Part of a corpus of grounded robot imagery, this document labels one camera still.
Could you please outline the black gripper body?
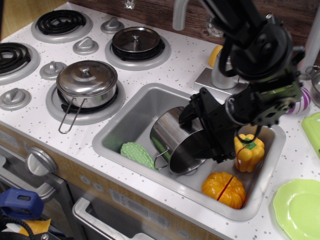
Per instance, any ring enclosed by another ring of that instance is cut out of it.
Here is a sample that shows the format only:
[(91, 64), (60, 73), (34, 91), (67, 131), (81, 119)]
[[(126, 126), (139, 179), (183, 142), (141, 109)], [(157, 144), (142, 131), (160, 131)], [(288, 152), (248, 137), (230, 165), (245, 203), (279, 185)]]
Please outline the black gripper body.
[(220, 104), (204, 87), (191, 96), (188, 117), (198, 118), (206, 135), (210, 157), (218, 163), (236, 157), (235, 134), (238, 128)]

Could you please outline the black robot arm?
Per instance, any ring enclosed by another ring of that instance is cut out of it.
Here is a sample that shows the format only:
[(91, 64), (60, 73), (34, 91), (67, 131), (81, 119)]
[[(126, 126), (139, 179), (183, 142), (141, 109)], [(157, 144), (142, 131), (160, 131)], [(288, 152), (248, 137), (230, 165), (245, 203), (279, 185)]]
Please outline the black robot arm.
[(204, 0), (203, 7), (225, 41), (218, 63), (226, 77), (239, 76), (247, 88), (220, 104), (206, 88), (194, 94), (179, 116), (180, 124), (199, 119), (204, 139), (193, 158), (222, 162), (236, 156), (234, 139), (242, 126), (259, 133), (279, 119), (302, 97), (298, 63), (302, 46), (293, 46), (290, 33), (275, 17), (262, 16), (250, 0)]

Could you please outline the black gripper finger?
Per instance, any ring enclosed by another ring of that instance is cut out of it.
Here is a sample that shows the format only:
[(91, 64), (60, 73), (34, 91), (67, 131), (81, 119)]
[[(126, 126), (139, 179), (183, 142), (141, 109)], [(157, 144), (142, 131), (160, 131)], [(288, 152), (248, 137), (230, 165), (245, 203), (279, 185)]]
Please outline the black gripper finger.
[(178, 123), (181, 125), (190, 124), (197, 117), (194, 107), (191, 104), (188, 104), (179, 115)]
[(212, 148), (209, 144), (202, 142), (192, 142), (190, 144), (191, 157), (194, 160), (212, 159), (214, 157)]

